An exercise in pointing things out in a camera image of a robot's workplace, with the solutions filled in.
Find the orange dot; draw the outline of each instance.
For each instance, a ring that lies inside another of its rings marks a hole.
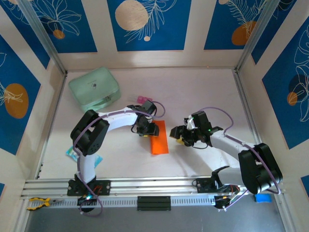
[[[53,35],[59,40],[62,40],[65,37],[65,34],[63,33],[63,31],[58,30],[58,29],[53,31]]]
[[[234,45],[245,45],[256,25],[255,21],[247,22],[244,25],[239,26],[232,35],[232,43]]]
[[[7,100],[5,100],[5,109],[14,118],[21,119],[23,118],[28,110],[29,105],[29,99],[26,89],[20,85],[20,84],[10,84],[5,89],[7,93],[4,92],[5,96],[9,97]],[[10,97],[10,93],[14,94],[12,96],[19,96],[18,101],[14,98]]]
[[[289,93],[287,100],[291,106],[295,105],[297,103],[297,94],[294,92]]]
[[[148,42],[148,41],[150,41],[150,37],[149,37],[149,36],[145,36],[145,37],[144,37],[144,40],[145,40],[146,42]]]

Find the orange cloth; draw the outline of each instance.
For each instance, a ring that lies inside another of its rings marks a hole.
[[[165,121],[153,121],[159,127],[159,136],[151,136],[151,154],[161,155],[169,153],[168,138],[166,136]]]

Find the blue object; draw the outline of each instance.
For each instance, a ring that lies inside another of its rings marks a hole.
[[[16,155],[41,84],[1,36],[0,72],[0,148]]]
[[[0,197],[1,197],[3,190],[4,190],[4,184],[0,183]]]
[[[255,197],[255,201],[258,203],[272,202],[270,194],[257,194],[254,197]]]
[[[301,181],[303,182],[303,185],[304,185],[304,188],[305,188],[305,191],[309,197],[309,175],[306,175],[302,178],[300,178]]]
[[[69,150],[67,150],[66,154],[67,154],[67,156],[70,156],[73,160],[75,160],[75,162],[77,162],[78,155],[73,150],[73,146],[71,146],[69,148]],[[95,168],[96,168],[98,166],[98,164],[101,163],[103,158],[101,156],[97,155],[97,154],[93,154],[93,156],[96,156],[96,161],[95,161]]]
[[[107,4],[117,51],[184,49],[191,0],[107,0]]]
[[[247,36],[247,38],[249,37],[249,34],[241,33],[246,31],[244,30],[245,21],[249,23],[258,20],[263,10],[258,10],[258,8],[263,5],[263,1],[264,0],[231,0],[223,1],[224,3],[222,3],[217,0],[204,50],[243,49],[244,45],[235,45],[232,43],[233,33],[238,28],[238,35],[236,33],[235,38],[241,39],[244,35]],[[295,2],[296,0],[285,0],[279,3],[279,6],[252,53],[256,63]]]
[[[289,149],[309,139],[309,17],[263,78]]]

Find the metal frame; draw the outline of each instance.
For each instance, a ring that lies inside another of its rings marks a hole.
[[[98,180],[110,180],[111,191],[108,197],[137,197],[137,196],[200,196],[216,195],[224,196],[227,193],[197,193],[192,185],[196,178],[209,178],[210,176],[192,177],[158,177],[158,178],[104,178]],[[69,179],[42,179],[27,180],[22,191],[21,199],[31,197],[68,197]]]
[[[257,20],[256,26],[254,27],[244,49],[241,57],[235,67],[235,70],[239,72],[247,61],[248,57],[251,55],[253,49],[255,48],[257,42],[263,34],[269,20],[271,19],[273,13],[278,7],[280,0],[270,0],[266,3],[264,10],[262,11],[259,19]]]
[[[58,56],[58,52],[49,38],[46,30],[44,29],[42,23],[40,22],[39,17],[35,13],[34,9],[32,8],[30,2],[28,0],[16,0],[18,7],[20,8],[21,12],[25,16],[26,20],[28,21],[29,25],[33,29],[35,35],[38,37],[39,41],[41,42],[42,46],[46,50],[49,57],[55,62],[55,65],[58,69],[64,74],[67,74],[67,71]]]
[[[68,75],[66,74],[64,76],[64,78],[63,78],[63,81],[62,81],[62,86],[61,86],[61,89],[59,91],[58,99],[57,99],[56,104],[55,104],[55,110],[54,110],[54,113],[53,113],[52,118],[51,118],[51,123],[50,123],[50,126],[49,126],[49,131],[48,131],[48,134],[46,136],[46,139],[45,139],[42,151],[41,151],[40,159],[38,161],[38,166],[37,166],[36,171],[35,171],[35,176],[33,177],[34,179],[40,178],[40,172],[41,172],[41,168],[43,166],[43,161],[42,160],[44,159],[44,156],[45,156],[45,153],[46,153],[46,149],[47,149],[47,144],[48,144],[50,135],[51,135],[51,133],[53,131],[56,114],[58,112],[58,106],[59,106],[59,103],[60,103],[60,100],[61,100],[61,97],[62,97],[62,93],[63,93],[63,90],[64,90],[65,83],[67,81],[67,76]]]

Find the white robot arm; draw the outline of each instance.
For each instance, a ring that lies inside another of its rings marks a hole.
[[[185,118],[183,126],[171,130],[170,137],[185,146],[194,146],[197,141],[201,141],[226,152],[239,161],[240,168],[225,166],[212,172],[211,180],[207,183],[217,188],[222,185],[241,185],[251,193],[257,194],[275,185],[255,153],[258,153],[271,171],[276,184],[282,181],[282,173],[266,144],[245,143],[228,135],[220,127],[212,127],[204,111]]]
[[[126,107],[122,109],[121,111],[128,111],[128,110],[131,110],[131,109]],[[103,115],[108,115],[110,113],[114,113],[114,112],[99,113],[98,116],[101,117]],[[106,132],[109,132],[111,130],[114,130],[116,128],[123,127],[123,126],[132,126],[135,124],[137,117],[138,115],[136,113],[116,114],[111,117],[107,117],[104,119],[109,124],[109,127]],[[91,155],[86,155],[86,156],[80,156],[80,159],[81,159],[80,160],[80,172],[81,172],[81,175],[83,175],[84,181],[88,183],[96,177],[96,173],[95,173],[96,157],[91,156]]]
[[[142,106],[130,105],[120,111],[96,113],[89,110],[84,114],[70,135],[76,145],[73,149],[78,149],[78,153],[82,154],[79,157],[79,170],[75,175],[75,181],[80,179],[89,183],[95,180],[95,156],[92,154],[100,149],[107,132],[123,126],[136,126],[139,136],[159,135],[159,128],[152,122],[152,118],[147,118],[140,112],[152,115],[156,113],[156,106],[151,101],[146,101]],[[97,121],[90,130],[89,124],[94,120]]]

